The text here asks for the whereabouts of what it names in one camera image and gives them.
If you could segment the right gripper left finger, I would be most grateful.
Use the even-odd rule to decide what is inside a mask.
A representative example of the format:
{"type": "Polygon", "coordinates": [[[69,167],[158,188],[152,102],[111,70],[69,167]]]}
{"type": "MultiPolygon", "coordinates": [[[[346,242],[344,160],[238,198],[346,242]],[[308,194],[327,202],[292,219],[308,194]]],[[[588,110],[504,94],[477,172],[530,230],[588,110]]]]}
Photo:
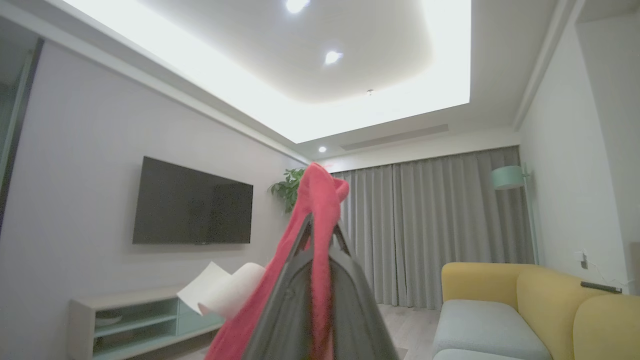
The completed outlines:
{"type": "Polygon", "coordinates": [[[308,360],[313,347],[311,269],[314,218],[306,215],[269,300],[244,351],[244,360],[308,360]]]}

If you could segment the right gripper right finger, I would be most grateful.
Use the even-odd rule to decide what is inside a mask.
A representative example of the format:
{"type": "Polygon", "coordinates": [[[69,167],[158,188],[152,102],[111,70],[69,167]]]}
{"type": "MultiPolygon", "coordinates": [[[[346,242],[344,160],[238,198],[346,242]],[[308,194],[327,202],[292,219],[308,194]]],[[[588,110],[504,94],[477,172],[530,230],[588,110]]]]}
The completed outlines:
{"type": "Polygon", "coordinates": [[[333,230],[330,274],[333,297],[333,358],[335,360],[397,360],[367,278],[350,255],[342,223],[333,230]]]}

